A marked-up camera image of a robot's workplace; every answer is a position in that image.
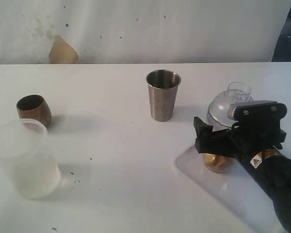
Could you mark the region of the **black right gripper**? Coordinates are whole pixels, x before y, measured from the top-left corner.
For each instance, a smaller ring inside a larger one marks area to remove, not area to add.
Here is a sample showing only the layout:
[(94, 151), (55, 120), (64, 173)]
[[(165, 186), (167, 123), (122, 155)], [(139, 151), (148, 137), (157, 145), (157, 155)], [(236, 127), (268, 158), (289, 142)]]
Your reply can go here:
[(210, 153), (231, 158), (242, 158), (263, 150), (282, 149), (286, 132), (282, 129), (241, 128), (235, 123), (231, 129), (213, 131), (199, 117), (194, 117), (196, 132), (195, 149), (199, 153)]

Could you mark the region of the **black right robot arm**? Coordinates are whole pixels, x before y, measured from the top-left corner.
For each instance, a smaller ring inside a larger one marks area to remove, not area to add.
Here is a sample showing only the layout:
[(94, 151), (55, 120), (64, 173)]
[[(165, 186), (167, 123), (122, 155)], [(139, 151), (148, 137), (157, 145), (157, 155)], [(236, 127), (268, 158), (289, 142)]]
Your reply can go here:
[(291, 159), (278, 150), (286, 134), (279, 118), (244, 118), (231, 129), (213, 131), (213, 127), (194, 117), (195, 148), (236, 159), (272, 200), (276, 216), (291, 233)]

